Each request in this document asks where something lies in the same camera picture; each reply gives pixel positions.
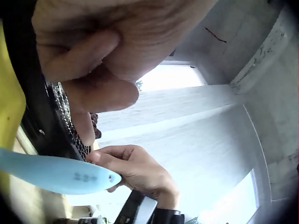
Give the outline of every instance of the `yellow surface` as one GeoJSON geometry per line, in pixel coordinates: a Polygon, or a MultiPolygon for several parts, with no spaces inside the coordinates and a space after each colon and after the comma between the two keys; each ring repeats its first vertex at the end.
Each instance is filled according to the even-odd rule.
{"type": "MultiPolygon", "coordinates": [[[[11,65],[0,21],[0,147],[13,149],[25,106],[25,95],[11,65]]],[[[3,196],[7,197],[9,195],[7,173],[0,172],[0,186],[3,196]]]]}

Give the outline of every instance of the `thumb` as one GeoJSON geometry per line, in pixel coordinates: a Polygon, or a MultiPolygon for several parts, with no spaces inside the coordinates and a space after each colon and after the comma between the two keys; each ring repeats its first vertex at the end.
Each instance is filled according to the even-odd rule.
{"type": "Polygon", "coordinates": [[[86,156],[86,160],[122,176],[127,176],[131,171],[131,165],[128,161],[118,159],[106,153],[101,153],[98,150],[90,152],[86,156]]]}
{"type": "Polygon", "coordinates": [[[70,50],[37,44],[42,71],[49,82],[83,77],[100,65],[119,41],[120,37],[116,32],[105,30],[83,38],[70,50]]]}

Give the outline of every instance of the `light blue plastic object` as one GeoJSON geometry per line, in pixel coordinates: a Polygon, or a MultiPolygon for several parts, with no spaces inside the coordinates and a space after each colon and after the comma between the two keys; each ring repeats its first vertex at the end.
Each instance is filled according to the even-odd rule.
{"type": "Polygon", "coordinates": [[[60,194],[91,194],[121,181],[106,168],[68,158],[28,155],[0,147],[0,170],[60,194]]]}

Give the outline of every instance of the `white surface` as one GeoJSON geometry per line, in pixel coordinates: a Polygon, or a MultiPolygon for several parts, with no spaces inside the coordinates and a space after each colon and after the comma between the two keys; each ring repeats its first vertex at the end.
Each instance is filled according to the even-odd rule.
{"type": "Polygon", "coordinates": [[[100,147],[126,144],[144,147],[170,172],[181,191],[186,221],[233,189],[261,150],[241,105],[183,126],[101,142],[100,147]]]}
{"type": "Polygon", "coordinates": [[[202,86],[196,69],[184,65],[158,65],[145,74],[142,81],[142,91],[177,89],[185,87],[202,86]]]}
{"type": "Polygon", "coordinates": [[[249,173],[228,194],[201,211],[198,221],[202,224],[246,224],[256,209],[254,180],[249,173]]]}
{"type": "Polygon", "coordinates": [[[141,92],[133,106],[120,111],[99,113],[97,128],[101,130],[104,139],[106,131],[206,113],[238,103],[242,103],[242,96],[234,95],[229,85],[141,92]]]}

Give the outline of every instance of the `dark marking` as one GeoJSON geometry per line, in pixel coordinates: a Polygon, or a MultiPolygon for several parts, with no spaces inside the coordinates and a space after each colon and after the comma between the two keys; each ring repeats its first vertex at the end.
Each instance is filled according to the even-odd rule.
{"type": "Polygon", "coordinates": [[[87,174],[85,174],[85,175],[83,176],[83,181],[84,181],[84,182],[89,182],[89,176],[88,176],[87,174]]]}
{"type": "Polygon", "coordinates": [[[81,180],[81,175],[79,173],[75,173],[75,180],[81,180]]]}
{"type": "Polygon", "coordinates": [[[92,177],[91,177],[91,180],[92,180],[92,181],[96,181],[96,180],[97,180],[97,177],[96,177],[96,176],[92,176],[92,177]]]}
{"type": "Polygon", "coordinates": [[[210,31],[208,28],[205,28],[205,29],[206,29],[210,34],[212,34],[217,40],[226,43],[225,40],[222,40],[222,39],[218,38],[218,37],[217,37],[215,34],[213,34],[212,31],[210,31]]]}

